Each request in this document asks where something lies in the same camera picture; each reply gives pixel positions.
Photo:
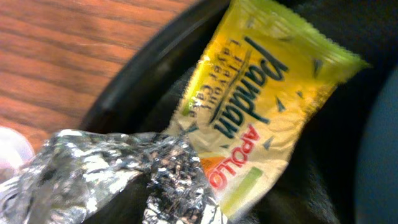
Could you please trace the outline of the yellow snack wrapper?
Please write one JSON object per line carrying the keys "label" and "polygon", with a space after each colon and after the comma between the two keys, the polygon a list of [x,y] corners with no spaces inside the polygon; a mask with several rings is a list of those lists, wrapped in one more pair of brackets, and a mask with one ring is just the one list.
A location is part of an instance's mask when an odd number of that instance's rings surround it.
{"label": "yellow snack wrapper", "polygon": [[231,223],[365,66],[275,1],[233,1],[164,132],[55,133],[1,184],[1,222]]}

